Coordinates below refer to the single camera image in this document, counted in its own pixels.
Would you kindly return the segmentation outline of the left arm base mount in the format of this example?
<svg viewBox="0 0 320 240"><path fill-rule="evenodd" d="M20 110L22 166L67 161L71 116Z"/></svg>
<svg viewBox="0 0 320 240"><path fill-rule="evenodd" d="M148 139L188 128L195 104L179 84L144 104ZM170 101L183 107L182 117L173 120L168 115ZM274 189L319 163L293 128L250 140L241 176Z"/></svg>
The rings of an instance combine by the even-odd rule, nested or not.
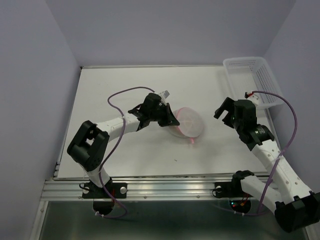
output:
<svg viewBox="0 0 320 240"><path fill-rule="evenodd" d="M91 181L82 182L78 186L82 190L83 199L110 199L110 196L103 188L96 186ZM105 188L116 199L125 199L127 197L128 184L125 182L107 183Z"/></svg>

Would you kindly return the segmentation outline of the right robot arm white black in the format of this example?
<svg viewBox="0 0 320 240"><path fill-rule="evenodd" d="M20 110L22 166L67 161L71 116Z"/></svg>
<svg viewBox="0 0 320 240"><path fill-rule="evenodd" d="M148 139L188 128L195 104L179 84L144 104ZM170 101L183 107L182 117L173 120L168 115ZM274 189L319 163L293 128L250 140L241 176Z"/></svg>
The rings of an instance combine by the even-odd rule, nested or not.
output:
<svg viewBox="0 0 320 240"><path fill-rule="evenodd" d="M287 233L320 221L320 195L311 190L295 173L279 150L274 135L257 122L256 106L248 99L227 97L215 111L218 119L227 112L223 123L235 129L239 139L262 163L270 179L263 183L249 170L239 170L227 182L215 183L216 198L249 198L260 200Z"/></svg>

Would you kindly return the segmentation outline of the white mesh laundry bag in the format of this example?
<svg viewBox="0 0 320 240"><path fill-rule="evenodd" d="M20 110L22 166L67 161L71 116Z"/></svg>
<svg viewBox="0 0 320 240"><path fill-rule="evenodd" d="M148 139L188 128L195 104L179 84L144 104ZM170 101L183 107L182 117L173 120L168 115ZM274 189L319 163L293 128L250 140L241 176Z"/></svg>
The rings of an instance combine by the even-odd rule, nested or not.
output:
<svg viewBox="0 0 320 240"><path fill-rule="evenodd" d="M203 118L192 108L182 107L173 112L174 117L179 121L178 126L170 126L168 132L175 137L188 139L191 144L195 143L205 129Z"/></svg>

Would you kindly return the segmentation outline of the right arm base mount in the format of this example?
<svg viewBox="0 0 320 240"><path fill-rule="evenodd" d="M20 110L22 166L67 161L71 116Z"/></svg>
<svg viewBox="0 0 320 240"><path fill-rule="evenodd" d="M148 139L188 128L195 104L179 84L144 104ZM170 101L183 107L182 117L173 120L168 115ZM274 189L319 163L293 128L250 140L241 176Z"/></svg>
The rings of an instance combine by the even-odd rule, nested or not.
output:
<svg viewBox="0 0 320 240"><path fill-rule="evenodd" d="M243 191L241 180L246 177L254 176L255 174L249 170L237 171L232 175L229 181L220 181L214 183L212 195L218 199L220 198L242 198L247 194Z"/></svg>

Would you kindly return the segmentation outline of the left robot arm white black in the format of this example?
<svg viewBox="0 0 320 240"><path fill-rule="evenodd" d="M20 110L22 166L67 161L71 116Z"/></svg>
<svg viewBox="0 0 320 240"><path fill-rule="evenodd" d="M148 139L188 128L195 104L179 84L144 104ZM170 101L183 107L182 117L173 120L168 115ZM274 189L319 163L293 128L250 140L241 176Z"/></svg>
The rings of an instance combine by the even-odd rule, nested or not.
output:
<svg viewBox="0 0 320 240"><path fill-rule="evenodd" d="M103 168L104 155L110 141L122 139L123 135L142 130L151 122L160 127L179 126L166 99L170 93L149 93L143 103L120 117L100 123L89 120L82 123L67 148L67 154L78 163L94 184L100 197L111 193L111 177Z"/></svg>

